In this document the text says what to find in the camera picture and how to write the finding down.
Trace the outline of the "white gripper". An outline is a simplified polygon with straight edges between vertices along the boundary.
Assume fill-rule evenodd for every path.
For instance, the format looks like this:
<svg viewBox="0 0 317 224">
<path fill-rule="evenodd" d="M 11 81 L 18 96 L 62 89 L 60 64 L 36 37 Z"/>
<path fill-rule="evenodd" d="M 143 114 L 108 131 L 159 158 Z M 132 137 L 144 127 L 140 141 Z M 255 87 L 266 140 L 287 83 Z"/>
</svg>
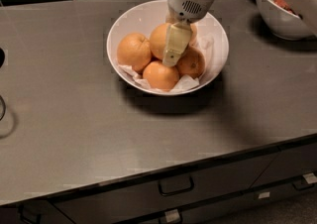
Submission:
<svg viewBox="0 0 317 224">
<path fill-rule="evenodd" d="M 213 2 L 214 0 L 167 0 L 169 14 L 165 16 L 164 65 L 176 66 L 192 37 L 191 27 L 187 23 L 195 23 L 204 18 Z"/>
</svg>

